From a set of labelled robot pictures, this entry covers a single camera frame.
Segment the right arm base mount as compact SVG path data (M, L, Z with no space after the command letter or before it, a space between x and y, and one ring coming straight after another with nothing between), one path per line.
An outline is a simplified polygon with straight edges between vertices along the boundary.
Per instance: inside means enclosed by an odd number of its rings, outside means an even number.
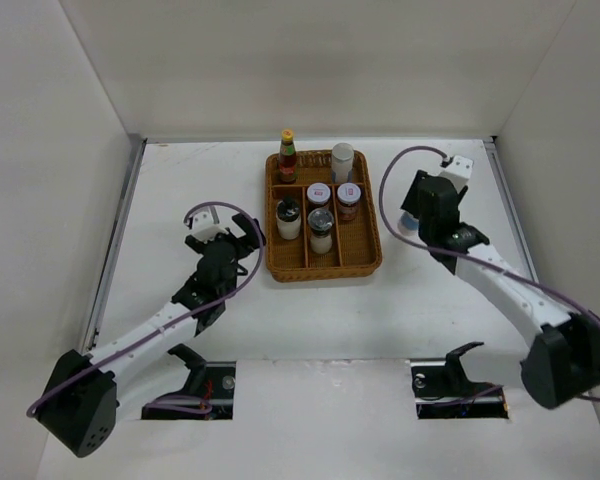
M469 342L444 357L409 361L419 420L503 419L508 406L501 385L468 378L461 358L483 342Z

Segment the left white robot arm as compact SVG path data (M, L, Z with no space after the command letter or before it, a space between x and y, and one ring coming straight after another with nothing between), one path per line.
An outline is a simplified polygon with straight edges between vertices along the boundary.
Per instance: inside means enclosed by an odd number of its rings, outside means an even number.
M151 318L118 339L81 354L64 353L55 363L41 397L28 409L77 458L94 453L117 423L120 393L164 354L185 364L170 375L170 386L186 399L204 387L203 359L186 343L203 333L225 312L227 302L244 289L255 272L242 266L266 245L259 222L243 210L232 216L237 236L221 226L215 204L189 212L186 245L199 254L194 273Z

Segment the white blue-labelled bottle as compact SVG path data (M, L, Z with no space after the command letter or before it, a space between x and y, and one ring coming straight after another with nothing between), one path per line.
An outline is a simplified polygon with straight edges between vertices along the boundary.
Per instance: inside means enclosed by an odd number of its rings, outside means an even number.
M398 230L404 236L416 235L419 230L419 220L408 211L403 211L398 221Z

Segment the white grey-capped bottle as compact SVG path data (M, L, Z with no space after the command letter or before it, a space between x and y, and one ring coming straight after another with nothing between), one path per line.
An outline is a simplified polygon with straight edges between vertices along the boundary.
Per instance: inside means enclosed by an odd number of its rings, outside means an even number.
M355 151L348 143L338 143L331 150L331 179L335 184L352 180Z

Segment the black-capped white shaker bottle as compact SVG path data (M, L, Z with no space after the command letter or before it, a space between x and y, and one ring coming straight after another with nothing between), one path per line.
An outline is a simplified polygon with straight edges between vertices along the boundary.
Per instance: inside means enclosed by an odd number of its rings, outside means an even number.
M301 206L292 197L286 196L276 206L276 225L284 240L294 240L300 234Z

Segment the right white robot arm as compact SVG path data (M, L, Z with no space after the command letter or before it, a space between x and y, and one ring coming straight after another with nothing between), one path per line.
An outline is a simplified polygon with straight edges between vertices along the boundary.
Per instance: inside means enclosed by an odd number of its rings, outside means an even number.
M557 294L515 273L477 228L461 221L466 191L418 171L401 206L415 218L430 255L480 292L529 348L522 384L540 406L555 409L600 386L600 323Z

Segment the clear-lidded white spice jar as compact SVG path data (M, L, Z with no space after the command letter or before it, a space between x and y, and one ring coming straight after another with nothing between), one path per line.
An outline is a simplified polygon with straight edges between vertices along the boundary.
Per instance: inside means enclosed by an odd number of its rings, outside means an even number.
M307 222L311 231L311 250L315 254L326 254L333 245L331 233L335 223L333 214L326 208L317 208L309 213Z

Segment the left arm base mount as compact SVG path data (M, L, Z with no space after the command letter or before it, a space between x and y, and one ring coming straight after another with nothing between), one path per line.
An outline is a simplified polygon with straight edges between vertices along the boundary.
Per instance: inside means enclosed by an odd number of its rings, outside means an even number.
M168 351L188 370L182 386L167 391L141 409L142 420L232 420L236 388L235 362L209 362L189 346Z

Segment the orange spice jar red label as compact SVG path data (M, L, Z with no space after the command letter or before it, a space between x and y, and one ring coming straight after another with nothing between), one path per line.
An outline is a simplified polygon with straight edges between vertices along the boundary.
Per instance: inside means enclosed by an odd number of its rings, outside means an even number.
M354 183L343 183L336 191L337 210L342 221L350 221L357 215L361 200L361 188Z

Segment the dark spice jar red label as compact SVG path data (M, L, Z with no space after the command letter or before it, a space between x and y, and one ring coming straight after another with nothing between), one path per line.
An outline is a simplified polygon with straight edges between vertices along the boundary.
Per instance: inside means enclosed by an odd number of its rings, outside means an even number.
M325 208L331 199L331 188L321 182L313 183L306 189L306 198L310 211Z

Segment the yellow-capped sauce bottle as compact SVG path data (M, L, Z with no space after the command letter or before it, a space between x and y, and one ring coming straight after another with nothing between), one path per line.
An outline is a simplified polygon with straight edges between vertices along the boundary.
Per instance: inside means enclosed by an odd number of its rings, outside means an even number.
M297 179L297 152L294 144L294 132L285 129L281 132L278 155L278 171L283 183L293 183Z

